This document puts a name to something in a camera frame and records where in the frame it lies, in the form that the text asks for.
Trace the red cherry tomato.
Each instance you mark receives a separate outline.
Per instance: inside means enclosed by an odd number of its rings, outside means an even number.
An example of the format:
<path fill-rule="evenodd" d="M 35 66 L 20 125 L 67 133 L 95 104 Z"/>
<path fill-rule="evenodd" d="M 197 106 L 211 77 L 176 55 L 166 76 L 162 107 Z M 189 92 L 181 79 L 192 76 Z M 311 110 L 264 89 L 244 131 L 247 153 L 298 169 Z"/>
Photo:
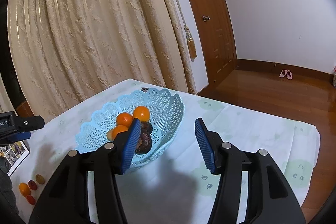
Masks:
<path fill-rule="evenodd" d="M 28 182 L 28 186 L 33 191 L 36 191 L 38 189 L 38 186 L 37 186 L 36 182 L 34 182 L 34 180 L 30 180 Z"/>
<path fill-rule="evenodd" d="M 36 201 L 35 201 L 35 199 L 32 195 L 27 195 L 26 200 L 30 205 L 35 205 L 36 204 Z"/>

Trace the orange tangerine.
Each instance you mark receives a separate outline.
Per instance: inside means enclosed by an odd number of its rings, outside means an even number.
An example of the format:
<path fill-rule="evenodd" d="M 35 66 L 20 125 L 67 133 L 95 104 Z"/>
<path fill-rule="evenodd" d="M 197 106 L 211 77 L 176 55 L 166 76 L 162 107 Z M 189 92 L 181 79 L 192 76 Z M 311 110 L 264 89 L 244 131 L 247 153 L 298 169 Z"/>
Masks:
<path fill-rule="evenodd" d="M 145 106 L 138 106 L 133 111 L 133 118 L 137 118 L 141 122 L 148 122 L 150 120 L 150 111 Z"/>
<path fill-rule="evenodd" d="M 19 184 L 19 191 L 20 191 L 20 194 L 23 196 L 23 197 L 27 197 L 31 194 L 31 189 L 30 187 L 24 183 L 24 182 L 21 182 Z"/>
<path fill-rule="evenodd" d="M 124 113 L 118 114 L 116 118 L 116 125 L 125 126 L 129 128 L 130 125 L 132 124 L 132 121 L 133 121 L 133 116 L 130 115 L 129 113 L 124 112 Z"/>
<path fill-rule="evenodd" d="M 111 139 L 114 140 L 119 133 L 126 132 L 129 128 L 124 125 L 117 125 L 111 131 Z"/>

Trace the small green-brown fruit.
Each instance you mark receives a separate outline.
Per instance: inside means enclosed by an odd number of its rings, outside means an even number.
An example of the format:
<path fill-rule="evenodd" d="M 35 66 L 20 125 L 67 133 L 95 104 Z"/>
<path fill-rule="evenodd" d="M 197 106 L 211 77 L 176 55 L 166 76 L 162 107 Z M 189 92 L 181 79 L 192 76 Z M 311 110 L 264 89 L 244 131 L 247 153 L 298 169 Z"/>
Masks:
<path fill-rule="evenodd" d="M 109 130 L 106 134 L 106 137 L 108 138 L 109 141 L 113 141 L 112 133 L 113 133 L 113 130 Z"/>

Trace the dark brown passion fruit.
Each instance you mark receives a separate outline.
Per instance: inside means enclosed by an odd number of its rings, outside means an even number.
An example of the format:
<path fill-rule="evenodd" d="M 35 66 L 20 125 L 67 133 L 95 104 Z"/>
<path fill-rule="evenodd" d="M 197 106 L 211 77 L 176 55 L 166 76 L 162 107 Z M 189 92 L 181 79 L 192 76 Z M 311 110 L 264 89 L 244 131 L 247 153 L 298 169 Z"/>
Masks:
<path fill-rule="evenodd" d="M 153 126 L 150 122 L 141 122 L 141 133 L 150 135 L 153 131 Z"/>

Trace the tan longan fruit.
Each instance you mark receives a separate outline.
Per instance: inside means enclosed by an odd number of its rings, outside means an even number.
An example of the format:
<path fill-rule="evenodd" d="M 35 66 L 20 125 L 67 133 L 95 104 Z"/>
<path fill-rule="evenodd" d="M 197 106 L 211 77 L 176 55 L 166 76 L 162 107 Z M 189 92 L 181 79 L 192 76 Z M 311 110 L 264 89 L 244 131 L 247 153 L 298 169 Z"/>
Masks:
<path fill-rule="evenodd" d="M 35 176 L 35 180 L 38 184 L 41 184 L 41 185 L 43 185 L 46 182 L 45 178 L 41 174 L 37 174 Z"/>

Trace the white patterned tablecloth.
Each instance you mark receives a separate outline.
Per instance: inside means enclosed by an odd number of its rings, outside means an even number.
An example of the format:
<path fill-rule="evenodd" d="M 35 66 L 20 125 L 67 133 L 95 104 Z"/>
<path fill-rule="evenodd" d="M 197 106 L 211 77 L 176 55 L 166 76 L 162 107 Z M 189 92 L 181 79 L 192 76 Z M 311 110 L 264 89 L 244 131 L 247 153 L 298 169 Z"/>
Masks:
<path fill-rule="evenodd" d="M 66 153 L 76 147 L 75 135 L 94 111 L 123 94 L 144 88 L 126 80 L 96 94 L 33 132 L 30 154 L 11 175 L 19 214 L 27 221 L 33 207 L 19 193 L 19 184 L 36 174 L 49 179 Z M 129 223 L 206 223 L 219 177 L 206 168 L 194 123 L 202 118 L 211 131 L 238 149 L 265 149 L 288 179 L 299 203 L 309 191 L 317 163 L 320 134 L 311 124 L 293 121 L 225 102 L 180 93 L 185 106 L 181 126 L 171 146 L 155 161 L 116 178 Z"/>

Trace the beige patterned curtain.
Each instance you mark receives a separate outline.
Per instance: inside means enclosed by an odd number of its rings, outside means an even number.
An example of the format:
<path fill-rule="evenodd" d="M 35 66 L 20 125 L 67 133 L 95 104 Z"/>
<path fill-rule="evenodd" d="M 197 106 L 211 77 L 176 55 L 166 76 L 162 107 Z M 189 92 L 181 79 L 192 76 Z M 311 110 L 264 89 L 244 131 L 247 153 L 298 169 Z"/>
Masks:
<path fill-rule="evenodd" d="M 173 0 L 9 0 L 7 26 L 19 84 L 45 121 L 127 79 L 196 92 Z"/>

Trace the pink slippers pair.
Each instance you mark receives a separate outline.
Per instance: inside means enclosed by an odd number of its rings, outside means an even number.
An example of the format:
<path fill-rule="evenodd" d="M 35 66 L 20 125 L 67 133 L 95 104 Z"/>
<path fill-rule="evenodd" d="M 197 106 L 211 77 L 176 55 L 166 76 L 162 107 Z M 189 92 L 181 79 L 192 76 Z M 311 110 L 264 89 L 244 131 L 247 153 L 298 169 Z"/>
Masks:
<path fill-rule="evenodd" d="M 285 70 L 285 69 L 283 69 L 283 70 L 281 71 L 281 73 L 279 74 L 279 77 L 280 77 L 281 79 L 284 79 L 285 77 L 286 77 L 288 80 L 292 80 L 292 79 L 293 79 L 293 75 L 292 75 L 291 71 L 289 71 L 289 70 Z"/>

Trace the light blue lattice basket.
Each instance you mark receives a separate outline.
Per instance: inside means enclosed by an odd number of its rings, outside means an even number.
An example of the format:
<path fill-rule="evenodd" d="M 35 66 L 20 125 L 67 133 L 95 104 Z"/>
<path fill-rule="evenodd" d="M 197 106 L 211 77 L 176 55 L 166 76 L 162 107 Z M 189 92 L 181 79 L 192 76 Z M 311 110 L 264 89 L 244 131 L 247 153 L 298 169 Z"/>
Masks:
<path fill-rule="evenodd" d="M 127 171 L 132 172 L 155 161 L 174 141 L 185 112 L 180 96 L 171 94 L 168 89 L 135 90 L 129 95 L 119 96 L 116 102 L 107 102 L 93 112 L 89 122 L 82 123 L 80 132 L 75 135 L 76 149 L 80 153 L 96 151 L 108 141 L 107 132 L 116 126 L 118 114 L 131 114 L 138 106 L 145 106 L 150 111 L 152 148 L 146 154 L 135 154 Z"/>

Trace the curtain tieback tassel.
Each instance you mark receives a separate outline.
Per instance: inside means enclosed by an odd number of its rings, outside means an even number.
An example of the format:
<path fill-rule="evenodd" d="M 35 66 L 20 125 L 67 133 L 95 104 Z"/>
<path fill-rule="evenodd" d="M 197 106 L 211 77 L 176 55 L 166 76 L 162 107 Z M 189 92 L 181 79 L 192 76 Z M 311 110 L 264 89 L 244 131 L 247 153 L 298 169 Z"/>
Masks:
<path fill-rule="evenodd" d="M 184 28 L 185 33 L 186 33 L 187 47 L 188 47 L 188 50 L 189 50 L 190 59 L 191 59 L 191 61 L 194 61 L 197 58 L 195 42 L 194 42 L 193 36 L 190 32 L 190 29 L 186 24 L 185 17 L 184 17 L 182 8 L 181 8 L 181 4 L 180 4 L 179 0 L 175 0 L 175 1 L 177 3 L 177 7 L 179 9 L 179 13 L 181 15 L 181 19 L 182 19 L 182 22 L 183 22 L 183 28 Z"/>

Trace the brown wooden door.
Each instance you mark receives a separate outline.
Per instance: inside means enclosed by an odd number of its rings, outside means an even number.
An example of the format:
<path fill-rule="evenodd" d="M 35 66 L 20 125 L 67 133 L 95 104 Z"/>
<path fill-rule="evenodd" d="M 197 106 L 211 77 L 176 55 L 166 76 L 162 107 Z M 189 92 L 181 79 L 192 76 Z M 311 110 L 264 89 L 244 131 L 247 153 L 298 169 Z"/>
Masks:
<path fill-rule="evenodd" d="M 218 86 L 236 68 L 234 33 L 226 0 L 189 0 L 211 87 Z M 202 16 L 211 19 L 204 22 Z"/>

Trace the metal door knob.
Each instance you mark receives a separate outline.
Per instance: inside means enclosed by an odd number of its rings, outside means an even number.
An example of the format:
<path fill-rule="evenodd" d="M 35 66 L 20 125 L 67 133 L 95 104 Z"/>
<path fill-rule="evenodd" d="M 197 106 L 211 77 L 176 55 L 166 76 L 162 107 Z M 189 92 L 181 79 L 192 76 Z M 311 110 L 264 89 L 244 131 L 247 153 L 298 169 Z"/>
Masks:
<path fill-rule="evenodd" d="M 209 21 L 211 18 L 209 17 L 209 16 L 202 16 L 202 20 L 204 21 L 204 22 L 206 22 L 206 21 Z"/>

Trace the photo collage frame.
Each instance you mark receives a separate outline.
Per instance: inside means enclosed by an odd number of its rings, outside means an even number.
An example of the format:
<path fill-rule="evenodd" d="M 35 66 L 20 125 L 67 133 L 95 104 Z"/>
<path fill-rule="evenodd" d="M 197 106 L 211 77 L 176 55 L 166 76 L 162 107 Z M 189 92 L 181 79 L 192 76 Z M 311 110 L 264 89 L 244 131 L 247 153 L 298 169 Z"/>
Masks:
<path fill-rule="evenodd" d="M 12 175 L 29 154 L 30 151 L 23 141 L 17 141 L 13 144 L 1 147 L 1 156 L 9 162 L 10 166 L 7 172 L 8 176 Z"/>

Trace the colourful object at wall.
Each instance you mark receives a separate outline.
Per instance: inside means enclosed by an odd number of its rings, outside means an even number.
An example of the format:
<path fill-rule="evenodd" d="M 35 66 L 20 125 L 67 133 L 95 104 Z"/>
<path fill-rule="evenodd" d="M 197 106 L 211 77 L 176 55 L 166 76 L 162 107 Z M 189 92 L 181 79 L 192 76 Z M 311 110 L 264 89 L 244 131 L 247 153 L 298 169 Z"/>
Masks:
<path fill-rule="evenodd" d="M 336 67 L 334 67 L 332 74 L 333 74 L 332 84 L 333 84 L 333 87 L 336 88 Z"/>

